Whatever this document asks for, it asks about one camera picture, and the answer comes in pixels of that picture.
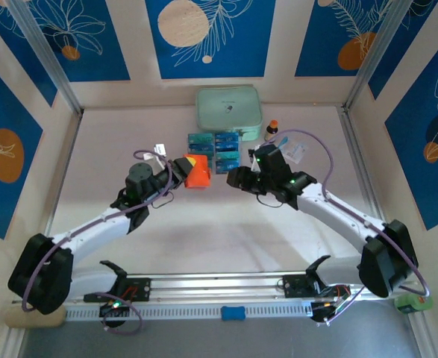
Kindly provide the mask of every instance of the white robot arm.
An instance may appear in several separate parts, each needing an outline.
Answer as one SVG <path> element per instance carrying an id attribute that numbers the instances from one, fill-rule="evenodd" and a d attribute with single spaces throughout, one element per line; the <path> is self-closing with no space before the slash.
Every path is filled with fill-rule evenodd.
<path id="1" fill-rule="evenodd" d="M 321 297 L 336 285 L 364 285 L 371 292 L 387 297 L 411 273 L 395 250 L 379 235 L 377 228 L 387 233 L 406 252 L 417 266 L 416 255 L 406 227 L 397 221 L 389 224 L 367 216 L 341 201 L 322 185 L 303 172 L 293 173 L 281 152 L 274 145 L 265 145 L 254 153 L 260 172 L 241 166 L 228 174 L 230 186 L 254 195 L 272 193 L 281 203 L 300 209 L 331 227 L 347 239 L 357 250 L 353 257 L 320 257 L 307 270 L 306 277 L 285 277 L 290 297 Z M 186 158 L 170 162 L 172 186 L 181 185 L 192 170 Z M 28 303 L 41 313 L 55 311 L 66 299 L 86 295 L 94 300 L 93 292 L 108 292 L 121 296 L 132 280 L 120 267 L 103 261 L 101 268 L 77 269 L 75 265 L 101 246 L 137 229 L 148 216 L 147 203 L 162 192 L 168 183 L 169 172 L 164 169 L 152 175 L 145 163 L 131 167 L 126 188 L 103 214 L 80 227 L 52 238 L 42 234 L 33 236 L 25 246 L 22 256 L 8 282 L 9 288 L 23 296 L 31 283 Z M 34 269 L 46 252 L 55 249 L 47 264 L 33 277 Z"/>

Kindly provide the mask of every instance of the orange object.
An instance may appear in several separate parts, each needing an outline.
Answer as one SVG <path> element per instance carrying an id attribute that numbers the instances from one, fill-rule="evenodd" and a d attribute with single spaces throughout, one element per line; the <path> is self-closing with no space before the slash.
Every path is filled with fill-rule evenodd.
<path id="1" fill-rule="evenodd" d="M 194 168 L 187 176 L 185 187 L 187 189 L 208 188 L 210 186 L 210 169 L 207 166 L 207 155 L 185 154 L 184 156 L 195 161 Z"/>

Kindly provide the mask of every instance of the green object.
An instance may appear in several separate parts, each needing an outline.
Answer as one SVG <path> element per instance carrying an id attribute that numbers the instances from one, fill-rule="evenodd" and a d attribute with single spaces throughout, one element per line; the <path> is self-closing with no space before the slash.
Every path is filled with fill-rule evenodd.
<path id="1" fill-rule="evenodd" d="M 433 298 L 407 293 L 395 298 L 395 307 L 402 313 L 414 313 L 430 310 L 433 306 Z"/>
<path id="2" fill-rule="evenodd" d="M 204 88 L 195 100 L 197 125 L 207 132 L 239 132 L 242 140 L 256 140 L 262 129 L 262 108 L 252 86 Z"/>
<path id="3" fill-rule="evenodd" d="M 216 160 L 240 160 L 239 151 L 218 151 Z"/>
<path id="4" fill-rule="evenodd" d="M 187 135 L 189 144 L 211 144 L 213 142 L 212 133 L 191 133 Z"/>

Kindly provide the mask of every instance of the white floor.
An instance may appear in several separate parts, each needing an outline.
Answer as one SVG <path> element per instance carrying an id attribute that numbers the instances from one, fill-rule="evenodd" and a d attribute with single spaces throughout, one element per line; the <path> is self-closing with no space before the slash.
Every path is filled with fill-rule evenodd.
<path id="1" fill-rule="evenodd" d="M 263 105 L 264 123 L 301 128 L 330 146 L 336 169 L 329 190 L 364 212 L 357 175 L 335 107 Z M 124 187 L 137 149 L 164 143 L 169 158 L 187 152 L 196 133 L 194 107 L 86 110 L 72 153 L 51 234 L 70 230 L 103 212 Z M 329 161 L 305 136 L 309 149 L 294 171 L 323 180 Z M 248 165 L 245 142 L 243 165 Z M 79 266 L 110 260 L 129 273 L 196 273 L 302 270 L 324 254 L 348 256 L 354 249 L 331 229 L 290 207 L 270 209 L 253 195 L 227 186 L 214 175 L 204 192 L 180 188 L 175 200 L 151 209 L 133 233 L 97 250 Z"/>

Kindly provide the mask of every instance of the small blue box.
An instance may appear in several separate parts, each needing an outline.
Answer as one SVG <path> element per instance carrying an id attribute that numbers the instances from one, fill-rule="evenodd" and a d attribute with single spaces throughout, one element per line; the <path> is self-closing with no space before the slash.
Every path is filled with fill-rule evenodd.
<path id="1" fill-rule="evenodd" d="M 214 152 L 213 151 L 199 151 L 194 148 L 189 148 L 187 151 L 189 154 L 197 154 L 197 155 L 207 155 L 207 159 L 211 160 L 213 159 Z"/>
<path id="2" fill-rule="evenodd" d="M 195 151 L 213 151 L 213 144 L 189 144 L 189 149 Z"/>
<path id="3" fill-rule="evenodd" d="M 219 151 L 216 153 L 216 160 L 240 160 L 239 151 Z"/>
<path id="4" fill-rule="evenodd" d="M 220 313 L 223 321 L 244 321 L 245 320 L 245 307 L 227 307 L 223 306 L 220 309 Z"/>
<path id="5" fill-rule="evenodd" d="M 216 143 L 238 142 L 238 141 L 239 141 L 238 132 L 216 133 Z"/>
<path id="6" fill-rule="evenodd" d="M 191 133 L 187 135 L 187 142 L 189 144 L 212 144 L 212 133 Z"/>
<path id="7" fill-rule="evenodd" d="M 216 151 L 239 151 L 238 142 L 216 143 Z"/>
<path id="8" fill-rule="evenodd" d="M 216 162 L 216 174 L 228 173 L 230 170 L 240 166 L 238 160 L 227 160 L 222 162 Z"/>

